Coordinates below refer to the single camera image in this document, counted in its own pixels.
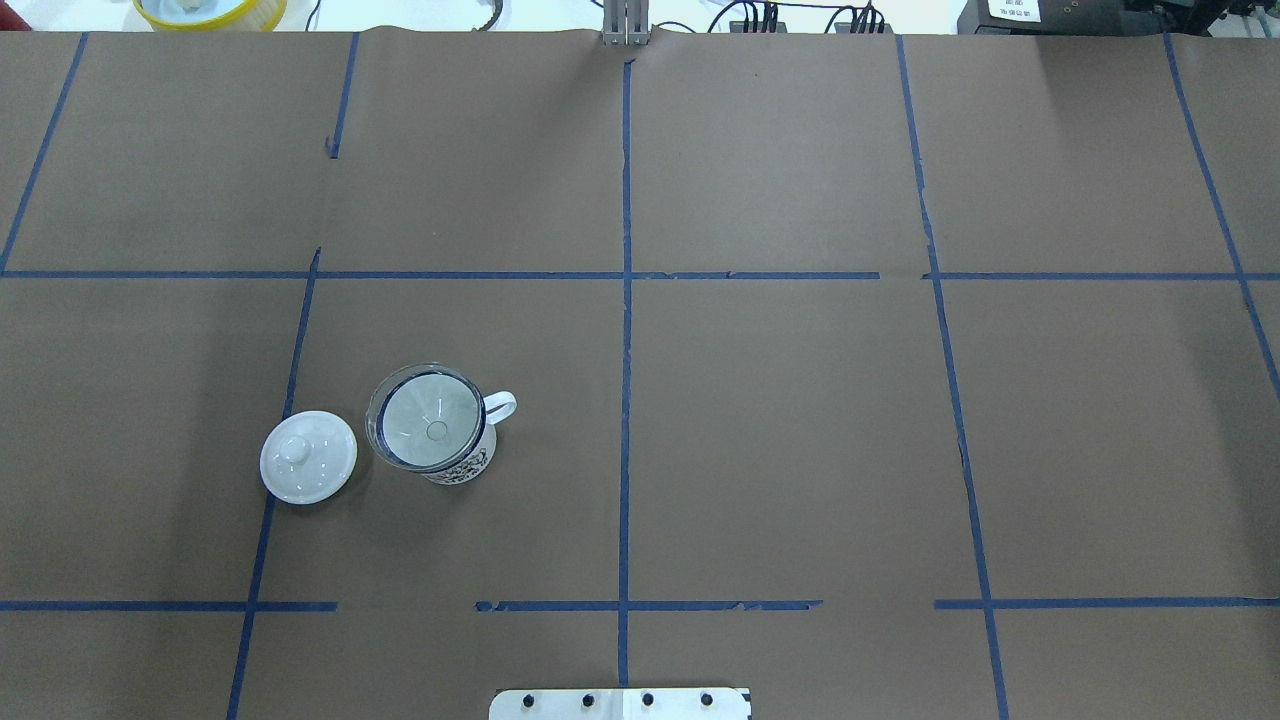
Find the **label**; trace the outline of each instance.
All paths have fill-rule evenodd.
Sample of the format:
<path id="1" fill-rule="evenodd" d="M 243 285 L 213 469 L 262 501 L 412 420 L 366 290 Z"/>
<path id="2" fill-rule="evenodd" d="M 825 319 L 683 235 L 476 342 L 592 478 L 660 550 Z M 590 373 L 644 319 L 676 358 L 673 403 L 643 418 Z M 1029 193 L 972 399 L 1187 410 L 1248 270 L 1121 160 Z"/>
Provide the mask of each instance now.
<path id="1" fill-rule="evenodd" d="M 1039 0 L 987 0 L 991 17 L 1019 23 L 1039 22 Z"/>

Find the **mug rim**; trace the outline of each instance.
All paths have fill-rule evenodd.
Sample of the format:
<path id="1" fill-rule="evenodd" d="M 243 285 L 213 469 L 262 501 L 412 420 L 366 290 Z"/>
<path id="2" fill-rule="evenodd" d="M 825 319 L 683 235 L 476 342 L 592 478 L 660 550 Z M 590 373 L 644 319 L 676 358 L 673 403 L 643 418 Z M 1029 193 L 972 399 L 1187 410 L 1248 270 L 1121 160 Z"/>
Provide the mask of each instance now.
<path id="1" fill-rule="evenodd" d="M 445 457 L 444 460 L 434 465 L 415 465 L 412 462 L 403 460 L 402 457 L 396 455 L 396 452 L 392 451 L 392 448 L 387 445 L 387 441 L 383 439 L 383 433 L 381 433 L 383 416 L 387 413 L 387 405 L 390 402 L 392 396 L 394 396 L 396 391 L 403 387 L 410 380 L 421 378 L 424 375 L 447 375 L 456 380 L 460 380 L 462 384 L 467 387 L 467 389 L 471 391 L 471 395 L 475 397 L 476 406 L 479 407 L 479 413 L 476 414 L 476 425 L 475 428 L 471 429 L 471 438 L 462 445 L 461 450 L 458 450 L 449 457 Z M 484 396 L 480 395 L 480 388 L 477 388 L 475 383 L 472 383 L 462 373 L 454 370 L 453 368 L 449 368 L 448 365 L 442 365 L 440 363 L 419 363 L 415 365 L 404 365 L 399 370 L 396 370 L 390 375 L 387 375 L 387 378 L 378 384 L 378 389 L 374 391 L 374 395 L 369 398 L 369 410 L 365 411 L 365 434 L 367 436 L 369 445 L 372 446 L 374 451 L 381 455 L 383 460 L 387 460 L 392 465 L 402 470 L 410 470 L 412 473 L 419 473 L 419 474 L 442 473 L 461 462 L 463 459 L 466 459 L 475 451 L 476 446 L 480 445 L 480 438 L 481 436 L 484 436 L 484 427 L 485 427 L 485 406 L 484 406 Z"/>

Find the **metal plate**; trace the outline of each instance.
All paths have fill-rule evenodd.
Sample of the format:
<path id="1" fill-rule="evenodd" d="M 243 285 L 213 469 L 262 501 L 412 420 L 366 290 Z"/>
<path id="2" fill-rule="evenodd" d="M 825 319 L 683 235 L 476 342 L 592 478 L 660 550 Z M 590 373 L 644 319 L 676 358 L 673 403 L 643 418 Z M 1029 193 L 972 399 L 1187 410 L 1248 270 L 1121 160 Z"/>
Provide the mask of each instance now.
<path id="1" fill-rule="evenodd" d="M 489 720 L 750 720 L 750 698 L 751 691 L 733 688 L 504 691 Z"/>

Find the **patterned mug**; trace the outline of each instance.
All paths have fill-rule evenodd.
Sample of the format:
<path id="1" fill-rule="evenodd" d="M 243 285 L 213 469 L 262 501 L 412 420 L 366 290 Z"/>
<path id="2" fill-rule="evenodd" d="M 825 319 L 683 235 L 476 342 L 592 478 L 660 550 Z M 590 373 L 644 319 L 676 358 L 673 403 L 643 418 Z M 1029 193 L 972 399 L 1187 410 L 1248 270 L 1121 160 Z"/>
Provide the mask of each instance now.
<path id="1" fill-rule="evenodd" d="M 369 401 L 365 432 L 383 460 L 442 486 L 465 483 L 489 466 L 494 428 L 516 411 L 516 396 L 480 395 L 463 374 L 438 363 L 388 377 Z"/>

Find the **metal bracket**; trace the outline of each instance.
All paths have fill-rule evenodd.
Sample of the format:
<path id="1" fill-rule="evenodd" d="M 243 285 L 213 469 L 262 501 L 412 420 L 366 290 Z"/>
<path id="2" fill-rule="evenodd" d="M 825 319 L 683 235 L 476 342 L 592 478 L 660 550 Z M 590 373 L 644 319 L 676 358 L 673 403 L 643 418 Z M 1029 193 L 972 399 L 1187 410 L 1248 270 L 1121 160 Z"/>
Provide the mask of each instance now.
<path id="1" fill-rule="evenodd" d="M 744 688 L 504 691 L 489 720 L 751 720 Z"/>
<path id="2" fill-rule="evenodd" d="M 649 45 L 649 0 L 603 0 L 605 45 Z"/>

